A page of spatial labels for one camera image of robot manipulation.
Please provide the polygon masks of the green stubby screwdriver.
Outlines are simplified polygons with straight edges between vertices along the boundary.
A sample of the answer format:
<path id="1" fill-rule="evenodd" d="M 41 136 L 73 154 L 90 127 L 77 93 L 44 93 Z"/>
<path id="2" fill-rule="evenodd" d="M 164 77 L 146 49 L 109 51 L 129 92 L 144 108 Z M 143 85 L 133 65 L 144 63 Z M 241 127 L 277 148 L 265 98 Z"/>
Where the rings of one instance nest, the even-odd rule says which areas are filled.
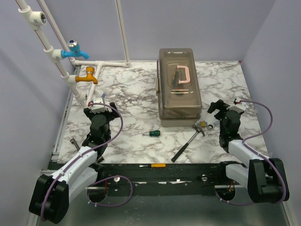
<path id="1" fill-rule="evenodd" d="M 150 136 L 150 137 L 159 137 L 160 131 L 159 130 L 153 130 L 146 133 L 142 133 L 143 136 Z"/>

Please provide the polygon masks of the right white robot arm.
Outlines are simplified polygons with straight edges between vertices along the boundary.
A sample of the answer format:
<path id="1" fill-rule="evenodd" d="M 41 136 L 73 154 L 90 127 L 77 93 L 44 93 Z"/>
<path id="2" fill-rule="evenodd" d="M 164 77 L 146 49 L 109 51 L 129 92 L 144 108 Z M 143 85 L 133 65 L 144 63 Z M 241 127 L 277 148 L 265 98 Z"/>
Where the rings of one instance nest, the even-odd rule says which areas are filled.
<path id="1" fill-rule="evenodd" d="M 233 105 L 222 100 L 212 102 L 208 113 L 220 123 L 220 146 L 240 160 L 240 163 L 226 163 L 217 171 L 217 181 L 223 185 L 230 181 L 247 189 L 254 203 L 282 203 L 289 199 L 285 167 L 279 158 L 270 158 L 253 149 L 239 133 L 241 115 L 246 110 L 247 100 L 235 99 Z"/>

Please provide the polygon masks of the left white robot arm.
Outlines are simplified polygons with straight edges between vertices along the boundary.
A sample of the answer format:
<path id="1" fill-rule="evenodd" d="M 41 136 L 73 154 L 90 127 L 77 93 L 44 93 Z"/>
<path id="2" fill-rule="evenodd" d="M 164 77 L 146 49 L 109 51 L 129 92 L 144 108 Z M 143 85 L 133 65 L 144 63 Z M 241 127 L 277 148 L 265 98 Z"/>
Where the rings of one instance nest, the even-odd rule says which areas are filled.
<path id="1" fill-rule="evenodd" d="M 90 132 L 78 152 L 51 175 L 42 174 L 37 179 L 29 212 L 43 221 L 59 223 L 66 215 L 72 200 L 88 185 L 99 186 L 104 174 L 93 168 L 108 144 L 117 136 L 111 136 L 110 122 L 121 118 L 114 102 L 105 104 L 94 99 L 84 109 L 90 119 Z"/>

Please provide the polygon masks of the beige translucent tool box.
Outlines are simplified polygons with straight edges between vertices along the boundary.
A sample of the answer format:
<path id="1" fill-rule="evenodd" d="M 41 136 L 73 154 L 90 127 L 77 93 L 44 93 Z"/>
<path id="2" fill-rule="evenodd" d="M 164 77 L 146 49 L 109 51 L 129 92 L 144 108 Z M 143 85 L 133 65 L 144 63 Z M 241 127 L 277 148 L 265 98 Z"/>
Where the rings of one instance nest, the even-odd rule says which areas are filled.
<path id="1" fill-rule="evenodd" d="M 190 127 L 200 120 L 202 100 L 192 49 L 159 50 L 156 94 L 162 127 Z"/>

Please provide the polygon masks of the black handle long hammer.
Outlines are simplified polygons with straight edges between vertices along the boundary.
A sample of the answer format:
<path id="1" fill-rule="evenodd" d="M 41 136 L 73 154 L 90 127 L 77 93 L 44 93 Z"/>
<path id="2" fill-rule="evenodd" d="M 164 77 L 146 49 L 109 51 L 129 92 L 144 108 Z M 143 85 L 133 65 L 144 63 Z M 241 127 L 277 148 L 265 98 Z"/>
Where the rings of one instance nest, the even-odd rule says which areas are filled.
<path id="1" fill-rule="evenodd" d="M 193 136 L 185 143 L 184 146 L 181 147 L 181 149 L 175 154 L 175 156 L 171 159 L 172 162 L 175 162 L 179 156 L 185 151 L 185 149 L 188 147 L 188 145 L 193 141 L 193 139 L 199 134 L 201 133 L 203 136 L 205 136 L 205 133 L 203 131 L 203 129 L 198 126 L 198 125 L 193 125 L 192 126 L 193 129 L 195 129 L 195 133 L 193 134 Z"/>

